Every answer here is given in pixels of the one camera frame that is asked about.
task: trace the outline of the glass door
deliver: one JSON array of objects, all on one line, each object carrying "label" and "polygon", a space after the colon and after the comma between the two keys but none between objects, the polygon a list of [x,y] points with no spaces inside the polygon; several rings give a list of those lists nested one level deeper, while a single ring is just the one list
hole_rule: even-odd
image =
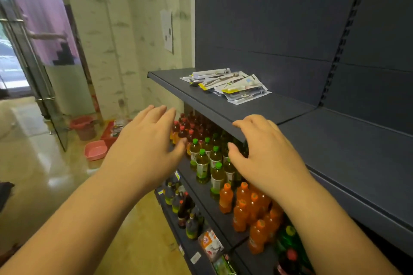
[{"label": "glass door", "polygon": [[43,116],[50,118],[54,131],[66,150],[69,129],[55,101],[45,67],[32,46],[25,21],[14,0],[0,0],[0,22]]}]

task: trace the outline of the tiled floor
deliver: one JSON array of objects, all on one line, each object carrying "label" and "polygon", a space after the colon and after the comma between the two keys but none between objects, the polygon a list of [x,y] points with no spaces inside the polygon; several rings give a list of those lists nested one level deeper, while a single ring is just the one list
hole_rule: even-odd
[{"label": "tiled floor", "polygon": [[[0,213],[0,253],[25,242],[99,168],[84,145],[71,131],[65,153],[34,98],[0,100],[0,181],[16,185]],[[190,274],[153,193],[127,216],[96,274]]]}]

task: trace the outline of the red plastic bucket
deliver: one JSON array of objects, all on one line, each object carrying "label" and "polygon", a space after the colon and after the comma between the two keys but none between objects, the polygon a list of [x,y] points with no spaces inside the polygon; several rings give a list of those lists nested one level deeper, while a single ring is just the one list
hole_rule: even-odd
[{"label": "red plastic bucket", "polygon": [[81,141],[89,141],[96,137],[95,124],[91,116],[85,115],[70,121],[70,128],[74,129]]}]

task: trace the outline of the shelf label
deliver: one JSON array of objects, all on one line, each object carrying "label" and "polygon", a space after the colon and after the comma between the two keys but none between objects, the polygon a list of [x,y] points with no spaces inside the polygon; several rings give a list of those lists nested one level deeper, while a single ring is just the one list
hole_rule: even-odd
[{"label": "shelf label", "polygon": [[181,253],[182,253],[182,255],[183,255],[183,256],[185,255],[185,252],[183,251],[183,249],[182,249],[182,246],[181,246],[181,245],[179,245],[179,251],[181,251]]},{"label": "shelf label", "polygon": [[194,256],[191,258],[191,262],[192,264],[195,264],[196,262],[198,262],[199,258],[201,257],[201,254],[199,253],[199,251],[197,251]]}]

